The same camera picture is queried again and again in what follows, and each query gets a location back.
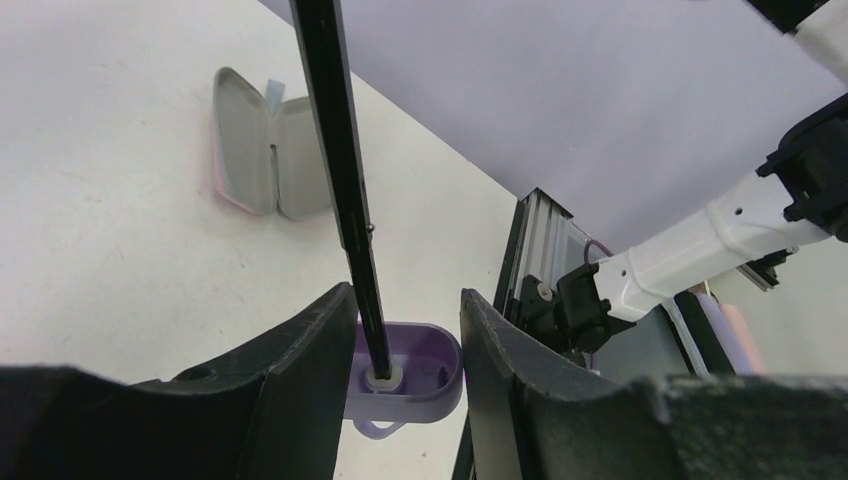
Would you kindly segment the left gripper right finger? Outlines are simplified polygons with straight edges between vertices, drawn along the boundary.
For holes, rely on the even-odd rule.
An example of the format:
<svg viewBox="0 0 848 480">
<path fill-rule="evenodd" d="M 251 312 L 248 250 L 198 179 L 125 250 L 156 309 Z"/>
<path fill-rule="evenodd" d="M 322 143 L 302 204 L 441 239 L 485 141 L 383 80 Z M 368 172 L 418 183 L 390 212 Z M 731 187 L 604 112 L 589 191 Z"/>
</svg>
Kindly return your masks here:
<svg viewBox="0 0 848 480">
<path fill-rule="evenodd" d="M 461 293 L 480 479 L 843 479 L 843 377 L 670 376 L 618 385 Z"/>
</svg>

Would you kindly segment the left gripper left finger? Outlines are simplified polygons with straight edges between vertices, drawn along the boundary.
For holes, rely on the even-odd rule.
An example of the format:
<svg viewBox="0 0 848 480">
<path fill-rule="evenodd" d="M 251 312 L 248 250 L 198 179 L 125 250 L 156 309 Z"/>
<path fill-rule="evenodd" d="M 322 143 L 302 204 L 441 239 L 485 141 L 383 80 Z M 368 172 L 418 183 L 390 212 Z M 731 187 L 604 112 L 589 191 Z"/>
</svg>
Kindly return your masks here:
<svg viewBox="0 0 848 480">
<path fill-rule="evenodd" d="M 351 285 L 169 381 L 1 371 L 5 479 L 329 479 L 357 326 Z"/>
</svg>

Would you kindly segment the lilac folding umbrella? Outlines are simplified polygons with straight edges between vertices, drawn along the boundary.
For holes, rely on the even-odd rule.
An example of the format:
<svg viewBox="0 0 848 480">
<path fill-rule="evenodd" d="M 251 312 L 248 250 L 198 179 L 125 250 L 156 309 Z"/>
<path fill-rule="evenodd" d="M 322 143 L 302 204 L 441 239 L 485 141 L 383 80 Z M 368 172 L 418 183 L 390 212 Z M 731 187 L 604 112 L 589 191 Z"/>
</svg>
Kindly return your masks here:
<svg viewBox="0 0 848 480">
<path fill-rule="evenodd" d="M 383 440 L 407 424 L 435 423 L 454 411 L 462 394 L 462 349 L 438 325 L 385 319 L 342 9 L 337 1 L 293 1 L 290 8 L 358 307 L 345 416 L 361 435 Z"/>
</svg>

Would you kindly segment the pink umbrella case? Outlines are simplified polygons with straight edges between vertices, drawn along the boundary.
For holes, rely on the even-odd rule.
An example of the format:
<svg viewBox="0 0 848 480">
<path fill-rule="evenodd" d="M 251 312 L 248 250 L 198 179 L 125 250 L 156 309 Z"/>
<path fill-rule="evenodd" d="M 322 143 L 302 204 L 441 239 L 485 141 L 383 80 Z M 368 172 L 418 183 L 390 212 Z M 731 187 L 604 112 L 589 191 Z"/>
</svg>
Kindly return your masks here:
<svg viewBox="0 0 848 480">
<path fill-rule="evenodd" d="M 217 192 L 241 209 L 293 221 L 332 211 L 322 147 L 307 96 L 285 97 L 270 79 L 260 92 L 230 67 L 212 91 L 213 171 Z"/>
</svg>

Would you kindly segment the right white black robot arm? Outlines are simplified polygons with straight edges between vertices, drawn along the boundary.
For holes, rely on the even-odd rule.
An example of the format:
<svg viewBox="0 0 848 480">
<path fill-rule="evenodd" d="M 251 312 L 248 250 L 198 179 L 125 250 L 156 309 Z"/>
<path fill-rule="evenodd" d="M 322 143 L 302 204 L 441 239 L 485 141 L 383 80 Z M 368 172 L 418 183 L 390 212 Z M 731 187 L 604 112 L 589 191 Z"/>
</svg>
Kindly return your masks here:
<svg viewBox="0 0 848 480">
<path fill-rule="evenodd" d="M 652 309 L 725 271 L 847 237 L 847 100 L 799 121 L 728 192 L 556 281 L 527 274 L 514 324 L 558 353 L 594 353 Z"/>
</svg>

